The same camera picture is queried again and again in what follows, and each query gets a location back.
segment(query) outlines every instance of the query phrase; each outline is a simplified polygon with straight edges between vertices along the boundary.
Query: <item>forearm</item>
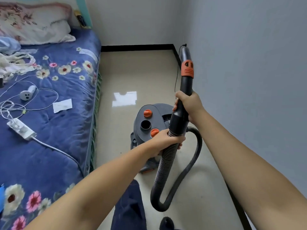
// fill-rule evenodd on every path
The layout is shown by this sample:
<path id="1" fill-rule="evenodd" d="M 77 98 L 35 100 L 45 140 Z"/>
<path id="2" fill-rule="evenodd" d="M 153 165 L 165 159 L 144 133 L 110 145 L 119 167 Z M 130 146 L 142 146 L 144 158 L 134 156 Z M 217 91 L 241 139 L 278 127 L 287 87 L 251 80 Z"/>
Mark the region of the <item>forearm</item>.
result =
<path id="1" fill-rule="evenodd" d="M 272 215 L 267 215 L 272 210 L 290 211 L 289 215 L 294 214 L 296 219 L 306 214 L 305 197 L 280 172 L 231 135 L 206 111 L 197 116 L 196 126 L 225 181 L 252 221 L 258 223 L 259 229 L 267 226 L 263 222 Z M 293 212 L 294 206 L 301 213 Z"/>
<path id="2" fill-rule="evenodd" d="M 96 230 L 150 157 L 144 143 L 94 170 L 26 229 Z"/>

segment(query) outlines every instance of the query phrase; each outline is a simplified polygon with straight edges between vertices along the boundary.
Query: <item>blue floral bedspread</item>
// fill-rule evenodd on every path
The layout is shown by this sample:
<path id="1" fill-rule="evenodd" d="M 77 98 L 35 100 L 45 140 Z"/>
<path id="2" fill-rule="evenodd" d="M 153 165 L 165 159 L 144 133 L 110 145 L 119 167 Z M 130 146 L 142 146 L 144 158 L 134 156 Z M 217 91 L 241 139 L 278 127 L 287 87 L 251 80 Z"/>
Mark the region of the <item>blue floral bedspread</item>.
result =
<path id="1" fill-rule="evenodd" d="M 37 133 L 36 138 L 74 157 L 87 175 L 96 79 L 101 44 L 92 30 L 72 30 L 75 42 L 27 46 L 36 59 L 35 70 L 19 75 L 38 88 L 59 94 L 57 101 L 72 99 L 72 109 L 53 113 L 52 105 L 44 110 L 26 111 L 19 119 Z M 21 59 L 19 63 L 28 63 Z M 0 88 L 2 94 L 16 76 Z M 0 98 L 0 102 L 27 90 L 29 82 L 19 82 Z M 39 90 L 26 106 L 41 109 L 54 102 L 56 94 Z M 25 104 L 18 96 L 14 103 Z M 21 111 L 12 111 L 17 117 Z M 77 164 L 67 156 L 26 141 L 0 116 L 0 186 L 5 186 L 1 230 L 23 229 L 54 201 L 67 193 L 81 179 Z"/>

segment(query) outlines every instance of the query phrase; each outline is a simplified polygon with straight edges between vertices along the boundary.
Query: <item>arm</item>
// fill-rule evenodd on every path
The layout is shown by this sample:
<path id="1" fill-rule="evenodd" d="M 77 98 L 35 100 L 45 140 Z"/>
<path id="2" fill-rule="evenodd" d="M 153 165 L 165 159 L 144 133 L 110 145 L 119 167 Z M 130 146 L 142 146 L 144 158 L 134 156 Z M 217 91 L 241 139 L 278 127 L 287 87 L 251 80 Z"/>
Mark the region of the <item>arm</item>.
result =
<path id="1" fill-rule="evenodd" d="M 25 230 L 96 230 L 146 161 L 185 137 L 168 137 L 168 129 L 90 173 Z"/>
<path id="2" fill-rule="evenodd" d="M 307 200 L 294 185 L 208 114 L 196 93 L 187 96 L 179 91 L 176 97 L 256 228 L 306 229 Z"/>

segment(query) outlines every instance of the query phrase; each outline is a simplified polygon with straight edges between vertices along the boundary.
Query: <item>person's right hand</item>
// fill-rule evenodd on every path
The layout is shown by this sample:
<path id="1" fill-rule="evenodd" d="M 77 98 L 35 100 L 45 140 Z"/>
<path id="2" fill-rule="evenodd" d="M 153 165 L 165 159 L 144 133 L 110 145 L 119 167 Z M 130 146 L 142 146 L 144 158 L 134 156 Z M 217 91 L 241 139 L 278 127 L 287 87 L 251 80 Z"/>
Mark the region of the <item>person's right hand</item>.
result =
<path id="1" fill-rule="evenodd" d="M 187 96 L 184 92 L 178 91 L 176 92 L 175 96 L 177 99 L 175 101 L 173 111 L 177 110 L 178 99 L 180 99 L 185 107 L 185 110 L 189 114 L 189 121 L 196 125 L 195 121 L 197 115 L 199 115 L 202 111 L 205 111 L 198 94 L 193 91 L 191 96 Z"/>

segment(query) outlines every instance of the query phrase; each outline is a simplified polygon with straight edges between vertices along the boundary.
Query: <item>tiled floor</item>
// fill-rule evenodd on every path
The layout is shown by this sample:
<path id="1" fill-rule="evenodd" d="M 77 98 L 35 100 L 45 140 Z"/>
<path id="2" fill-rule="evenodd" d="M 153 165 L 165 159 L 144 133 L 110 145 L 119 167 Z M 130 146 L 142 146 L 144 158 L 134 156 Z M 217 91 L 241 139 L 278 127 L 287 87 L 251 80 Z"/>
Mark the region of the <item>tiled floor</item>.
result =
<path id="1" fill-rule="evenodd" d="M 98 117 L 97 159 L 100 166 L 130 149 L 130 134 L 139 109 L 146 104 L 173 105 L 177 62 L 170 50 L 106 52 L 101 55 L 102 98 Z M 196 147 L 191 133 L 177 152 L 161 200 L 190 162 Z M 223 178 L 205 144 L 198 161 L 186 176 L 170 208 L 157 212 L 150 203 L 150 191 L 156 172 L 138 174 L 144 203 L 147 229 L 158 230 L 164 216 L 169 216 L 175 228 L 243 229 Z M 113 212 L 99 229 L 110 229 Z"/>

